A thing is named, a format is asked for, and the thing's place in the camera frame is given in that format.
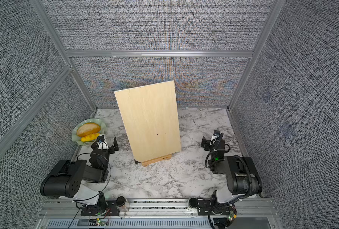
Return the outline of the small wooden easel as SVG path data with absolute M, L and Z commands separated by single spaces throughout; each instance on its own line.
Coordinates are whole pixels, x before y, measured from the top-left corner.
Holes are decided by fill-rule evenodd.
M 171 158 L 172 158 L 172 154 L 169 154 L 169 155 L 166 155 L 166 156 L 162 156 L 162 157 L 158 157 L 158 158 L 155 158 L 155 159 L 152 159 L 152 160 L 141 162 L 141 165 L 146 167 L 150 164 L 154 164 L 154 163 L 157 163 L 157 162 L 160 162 L 160 161 L 163 161 L 163 160 L 168 160 L 168 159 L 171 159 Z

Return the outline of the light plywood board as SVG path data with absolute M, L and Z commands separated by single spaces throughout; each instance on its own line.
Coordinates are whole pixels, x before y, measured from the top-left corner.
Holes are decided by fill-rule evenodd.
M 181 151 L 174 81 L 114 94 L 135 161 L 143 163 Z

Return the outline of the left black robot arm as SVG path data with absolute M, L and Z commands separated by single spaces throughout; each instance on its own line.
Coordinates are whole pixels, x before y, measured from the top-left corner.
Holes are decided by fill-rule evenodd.
M 40 193 L 46 197 L 64 197 L 86 207 L 106 209 L 103 191 L 94 191 L 82 181 L 108 184 L 111 175 L 109 156 L 119 151 L 117 139 L 108 146 L 103 135 L 91 145 L 92 152 L 86 160 L 60 160 L 46 176 L 40 186 Z

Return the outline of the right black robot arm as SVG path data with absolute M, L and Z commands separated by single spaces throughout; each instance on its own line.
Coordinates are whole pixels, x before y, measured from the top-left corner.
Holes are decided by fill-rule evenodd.
M 208 152 L 204 165 L 213 174 L 226 176 L 226 185 L 214 191 L 215 204 L 239 201 L 262 192 L 262 182 L 248 156 L 228 156 L 230 146 L 223 140 L 223 134 L 215 132 L 211 139 L 202 138 L 201 148 Z

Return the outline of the yellow corn cob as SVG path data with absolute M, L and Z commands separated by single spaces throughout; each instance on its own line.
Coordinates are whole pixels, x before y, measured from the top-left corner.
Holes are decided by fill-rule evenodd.
M 100 135 L 100 133 L 89 134 L 89 135 L 82 137 L 80 140 L 82 142 L 92 142 L 92 141 L 95 141 L 98 138 L 99 135 Z

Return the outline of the brown bread roll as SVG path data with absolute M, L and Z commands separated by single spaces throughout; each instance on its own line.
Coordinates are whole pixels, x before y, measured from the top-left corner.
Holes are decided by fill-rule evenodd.
M 85 123 L 77 129 L 77 135 L 79 137 L 85 137 L 87 135 L 98 133 L 101 130 L 100 125 L 96 123 Z

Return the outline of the left black lens cap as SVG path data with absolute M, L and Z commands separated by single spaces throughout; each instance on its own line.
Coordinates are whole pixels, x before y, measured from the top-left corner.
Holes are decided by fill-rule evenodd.
M 117 209 L 120 212 L 128 212 L 129 211 L 129 202 L 123 196 L 120 196 L 116 199 L 116 206 L 117 206 Z

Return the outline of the black lens cap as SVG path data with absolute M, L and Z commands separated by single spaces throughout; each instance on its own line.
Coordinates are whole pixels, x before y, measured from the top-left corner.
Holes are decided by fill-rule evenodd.
M 116 206 L 117 206 L 117 209 L 120 212 L 128 212 L 129 211 L 129 202 L 123 196 L 120 196 L 116 199 Z
M 197 208 L 198 208 L 198 200 L 196 198 L 188 199 L 187 210 L 197 211 Z

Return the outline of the right black lens cap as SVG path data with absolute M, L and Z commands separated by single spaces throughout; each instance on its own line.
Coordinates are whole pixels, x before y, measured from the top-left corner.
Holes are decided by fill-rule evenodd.
M 187 210 L 197 211 L 197 208 L 198 208 L 198 200 L 196 198 L 188 199 Z

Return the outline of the right small circuit board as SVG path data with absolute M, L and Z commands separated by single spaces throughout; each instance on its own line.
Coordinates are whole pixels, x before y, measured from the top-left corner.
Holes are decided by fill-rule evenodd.
M 236 219 L 236 217 L 237 217 L 236 213 L 233 212 L 233 211 L 230 211 L 227 220 L 229 222 L 232 222 L 232 221 L 234 221 Z

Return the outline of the small circuit board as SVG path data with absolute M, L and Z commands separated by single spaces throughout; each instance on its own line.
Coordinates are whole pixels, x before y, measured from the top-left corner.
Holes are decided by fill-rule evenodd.
M 232 222 L 232 221 L 234 221 L 236 219 L 236 217 L 237 217 L 236 213 L 233 212 L 233 211 L 230 211 L 227 220 L 229 222 Z
M 107 225 L 107 220 L 105 219 L 90 219 L 88 222 L 89 227 L 104 227 Z

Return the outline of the left small circuit board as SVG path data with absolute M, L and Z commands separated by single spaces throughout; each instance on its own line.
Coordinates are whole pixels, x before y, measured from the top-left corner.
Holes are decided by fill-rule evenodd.
M 107 220 L 105 219 L 90 219 L 88 222 L 89 227 L 104 227 L 107 225 Z

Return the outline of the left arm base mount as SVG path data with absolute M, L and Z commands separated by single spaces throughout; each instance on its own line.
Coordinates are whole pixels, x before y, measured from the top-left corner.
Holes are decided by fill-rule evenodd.
M 119 216 L 120 211 L 117 208 L 115 200 L 106 200 L 106 206 L 88 205 L 82 207 L 81 216 L 104 217 L 104 216 Z

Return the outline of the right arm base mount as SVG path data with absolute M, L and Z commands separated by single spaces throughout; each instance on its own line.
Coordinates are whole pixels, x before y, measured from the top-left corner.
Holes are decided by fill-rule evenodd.
M 234 204 L 220 204 L 210 198 L 197 198 L 197 212 L 200 216 L 207 216 L 208 213 L 211 216 L 237 215 Z

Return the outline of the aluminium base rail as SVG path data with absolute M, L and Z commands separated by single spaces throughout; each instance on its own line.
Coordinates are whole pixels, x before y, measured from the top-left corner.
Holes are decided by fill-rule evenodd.
M 234 203 L 237 217 L 198 215 L 187 210 L 189 198 L 128 199 L 129 211 L 119 216 L 81 216 L 81 208 L 69 200 L 46 201 L 36 229 L 281 229 L 280 216 L 269 198 L 248 198 Z M 89 227 L 90 219 L 105 219 L 104 227 Z

